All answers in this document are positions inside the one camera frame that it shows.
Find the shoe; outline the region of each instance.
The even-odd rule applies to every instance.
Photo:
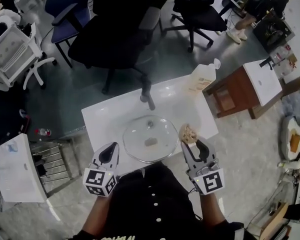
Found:
[[[239,34],[238,34],[238,38],[240,38],[241,40],[243,41],[246,41],[248,39],[248,37],[246,36],[245,34],[245,30],[244,29],[241,29]]]
[[[241,44],[241,40],[238,37],[238,34],[236,34],[233,30],[229,30],[227,33],[228,37],[230,37],[233,41],[235,41],[237,44]]]

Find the food item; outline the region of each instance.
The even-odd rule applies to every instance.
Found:
[[[300,135],[293,134],[290,140],[290,151],[296,153],[300,142]]]
[[[193,129],[190,128],[188,123],[185,123],[179,130],[179,139],[186,144],[191,144],[198,140],[198,135]]]

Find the black office chair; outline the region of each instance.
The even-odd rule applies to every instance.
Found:
[[[86,67],[109,69],[103,94],[115,70],[135,69],[138,57],[151,42],[167,0],[93,0],[97,14],[80,31],[68,55]]]
[[[209,49],[214,41],[203,33],[202,30],[225,31],[227,24],[211,6],[215,0],[174,0],[173,11],[181,13],[181,16],[172,14],[172,20],[177,19],[183,23],[181,26],[168,27],[163,30],[167,31],[188,30],[190,33],[190,47],[188,52],[194,50],[194,32],[209,40],[207,48]]]

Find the chair wheel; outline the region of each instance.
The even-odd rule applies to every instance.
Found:
[[[102,92],[102,94],[107,95],[109,92],[109,89],[104,87],[104,88],[102,88],[101,92]]]
[[[208,45],[206,46],[207,49],[209,49],[212,45],[214,44],[214,42],[209,42]]]

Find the gray floor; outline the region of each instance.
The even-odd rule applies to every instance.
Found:
[[[217,11],[222,9],[221,0],[215,0]],[[45,0],[31,0],[22,6],[25,12],[23,20],[27,23],[36,22],[42,36],[52,28],[53,17],[44,11]],[[180,22],[170,22],[173,0],[169,0],[162,9],[163,27],[179,25]],[[229,17],[236,22],[237,16]],[[229,75],[243,63],[266,58],[266,52],[248,30],[249,39],[241,45],[232,42],[225,33],[218,36],[215,32],[206,31],[214,40],[213,46],[206,50],[208,41],[195,34],[195,48],[189,54],[189,33],[187,31],[171,31],[162,38],[160,30],[154,32],[153,40],[141,54],[138,67],[148,73],[152,83],[159,83],[173,78],[190,74],[198,64],[209,64],[214,58],[221,61],[221,68],[217,71],[217,80]],[[59,138],[84,126],[81,109],[114,96],[124,94],[140,88],[136,80],[137,72],[122,70],[116,72],[109,95],[103,95],[101,89],[107,76],[107,69],[86,67],[76,61],[71,61],[70,68],[54,44],[51,43],[52,32],[42,43],[42,49],[49,57],[55,57],[57,66],[44,65],[39,73],[46,82],[46,89],[41,90],[34,77],[30,80],[30,92],[27,95],[26,110],[32,118],[28,135],[36,140],[34,129],[48,128],[52,136]],[[66,43],[61,47],[68,52]]]

